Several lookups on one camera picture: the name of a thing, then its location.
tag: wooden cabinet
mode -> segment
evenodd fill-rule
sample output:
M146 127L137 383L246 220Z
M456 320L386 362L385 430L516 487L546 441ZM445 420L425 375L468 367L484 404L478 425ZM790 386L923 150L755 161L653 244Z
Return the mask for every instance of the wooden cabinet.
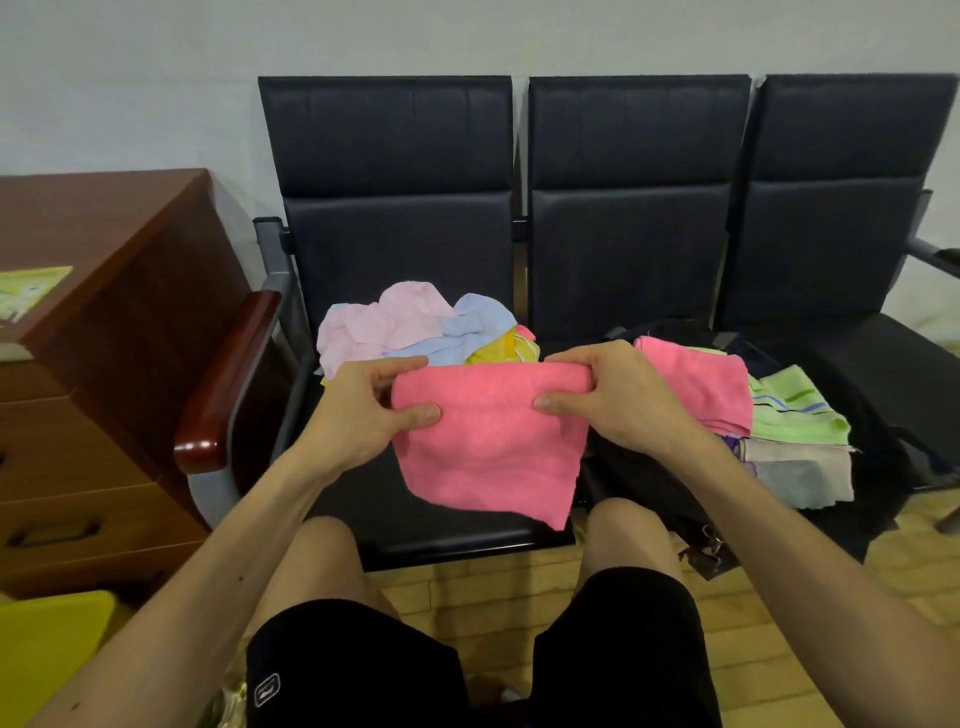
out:
M205 170L0 178L0 271L71 266L0 326L0 592L154 588L206 529L173 461L250 288Z

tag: chair backrest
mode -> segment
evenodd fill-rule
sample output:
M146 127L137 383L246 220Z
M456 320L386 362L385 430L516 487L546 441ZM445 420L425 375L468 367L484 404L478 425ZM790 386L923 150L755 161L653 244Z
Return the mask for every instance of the chair backrest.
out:
M577 339L706 319L748 76L530 79L530 320Z
M718 323L879 311L955 92L948 74L769 76Z
M512 306L510 77L261 78L260 95L314 331L406 279Z

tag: left hand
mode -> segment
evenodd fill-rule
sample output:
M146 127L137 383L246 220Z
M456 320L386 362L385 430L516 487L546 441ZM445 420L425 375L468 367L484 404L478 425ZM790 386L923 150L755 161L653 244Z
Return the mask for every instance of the left hand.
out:
M397 375L421 369L426 356L349 361L337 370L297 442L287 451L311 480L336 479L369 462L401 430L429 427L440 419L436 404L389 408Z

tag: hand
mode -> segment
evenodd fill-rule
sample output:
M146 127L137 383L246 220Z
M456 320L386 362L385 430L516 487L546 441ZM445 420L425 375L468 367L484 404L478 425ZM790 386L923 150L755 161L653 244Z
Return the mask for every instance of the hand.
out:
M608 440L659 460L682 456L707 431L674 396L646 355L611 341L547 356L545 361L587 364L595 387L585 395L553 392L534 406L545 414L578 415Z
M440 419L436 404L393 410L390 387L397 375L427 365L426 356L350 361L337 370L297 442L288 453L311 479L335 480L379 455L401 430L429 427Z

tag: black bag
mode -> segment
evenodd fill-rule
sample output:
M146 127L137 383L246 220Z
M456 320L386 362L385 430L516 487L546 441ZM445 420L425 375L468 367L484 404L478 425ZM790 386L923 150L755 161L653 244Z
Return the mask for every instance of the black bag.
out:
M740 355L756 377L793 364L806 372L830 406L847 418L850 443L858 452L852 455L854 500L800 513L863 562L870 542L890 526L919 478L900 440L852 382L809 348L785 341L755 345L734 334L710 331L696 321L657 321L620 329L609 338L633 343L640 335ZM603 497L626 497L655 511L666 527L690 546L685 554L705 578L738 566L697 499L653 458L621 448L591 430L582 473L593 502Z

